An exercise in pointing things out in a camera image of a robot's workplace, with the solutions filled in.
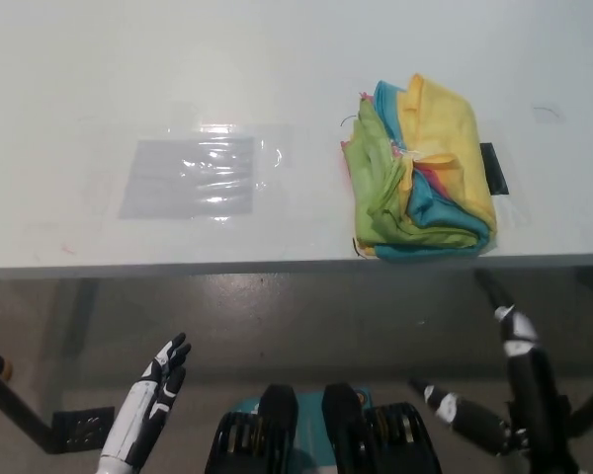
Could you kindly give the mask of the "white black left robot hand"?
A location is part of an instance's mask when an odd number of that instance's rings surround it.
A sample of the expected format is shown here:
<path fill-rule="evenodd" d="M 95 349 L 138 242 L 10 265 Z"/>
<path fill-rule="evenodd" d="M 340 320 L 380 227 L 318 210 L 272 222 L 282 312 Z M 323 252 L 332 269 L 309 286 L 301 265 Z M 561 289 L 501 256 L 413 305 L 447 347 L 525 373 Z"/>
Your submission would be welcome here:
<path fill-rule="evenodd" d="M 158 441 L 186 377 L 186 335 L 168 341 L 128 392 L 101 451 L 97 472 L 138 473 Z"/>

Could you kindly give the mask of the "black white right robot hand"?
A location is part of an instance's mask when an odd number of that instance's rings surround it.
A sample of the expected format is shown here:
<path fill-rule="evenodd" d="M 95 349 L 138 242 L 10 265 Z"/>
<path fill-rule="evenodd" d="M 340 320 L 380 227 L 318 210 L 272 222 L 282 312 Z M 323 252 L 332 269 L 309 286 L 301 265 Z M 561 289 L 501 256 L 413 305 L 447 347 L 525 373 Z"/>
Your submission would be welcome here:
<path fill-rule="evenodd" d="M 495 456 L 517 451 L 528 459 L 532 473 L 580 473 L 569 449 L 566 405 L 533 323 L 490 272 L 477 270 L 474 277 L 500 326 L 513 395 L 508 404 L 511 419 L 432 382 L 411 378 L 409 386 L 444 425 L 481 450 Z"/>

